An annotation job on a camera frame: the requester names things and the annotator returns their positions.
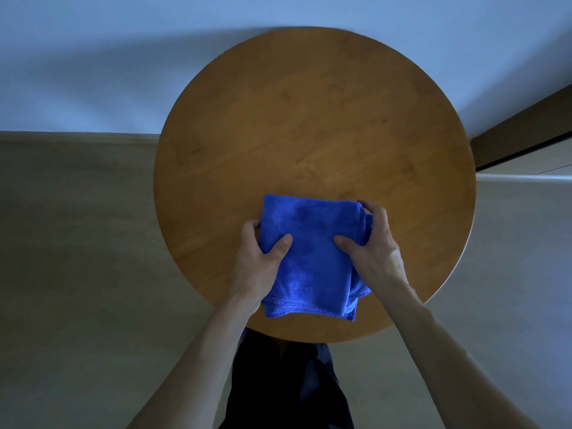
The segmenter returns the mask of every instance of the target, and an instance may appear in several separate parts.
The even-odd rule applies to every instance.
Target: blue cloth
[[[266,195],[258,241],[262,252],[287,233],[293,237],[274,286],[262,300],[266,316],[315,313],[353,321],[358,298],[370,290],[333,237],[340,234],[365,245],[371,226],[371,214],[356,202]]]

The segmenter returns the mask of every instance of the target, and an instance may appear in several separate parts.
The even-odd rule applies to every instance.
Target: person
[[[445,427],[537,427],[483,374],[409,286],[386,211],[368,201],[360,203],[374,216],[368,243],[359,246],[341,236],[334,242],[395,323]],[[247,221],[242,228],[225,300],[128,428],[211,429],[233,360],[231,396],[221,428],[354,427],[327,345],[284,346],[245,330],[293,243],[287,234],[263,254],[254,235],[259,223]]]

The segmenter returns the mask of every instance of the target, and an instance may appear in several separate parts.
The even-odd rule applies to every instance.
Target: person's left hand
[[[252,304],[252,313],[258,310],[262,298],[268,295],[280,262],[292,245],[292,235],[284,235],[268,254],[263,254],[256,241],[254,230],[260,220],[250,220],[243,224],[242,241],[236,253],[231,286],[228,297],[238,296]]]

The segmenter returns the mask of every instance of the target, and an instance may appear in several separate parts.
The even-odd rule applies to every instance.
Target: folded blue towel
[[[264,196],[258,243],[268,253],[285,234],[293,237],[270,293],[262,300],[267,317],[288,313],[355,319],[358,298],[370,290],[349,256],[334,243],[340,234],[365,245],[372,216],[356,202]]]

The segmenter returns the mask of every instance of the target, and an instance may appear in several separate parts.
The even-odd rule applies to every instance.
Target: tabletop
[[[282,28],[229,49],[181,93],[153,175],[157,219],[189,282],[217,305],[244,221],[265,194],[363,198],[387,209],[411,286],[423,302],[467,243],[475,166],[440,88],[394,49],[349,31]],[[259,309],[248,327],[332,343],[391,324],[370,294],[354,322]]]

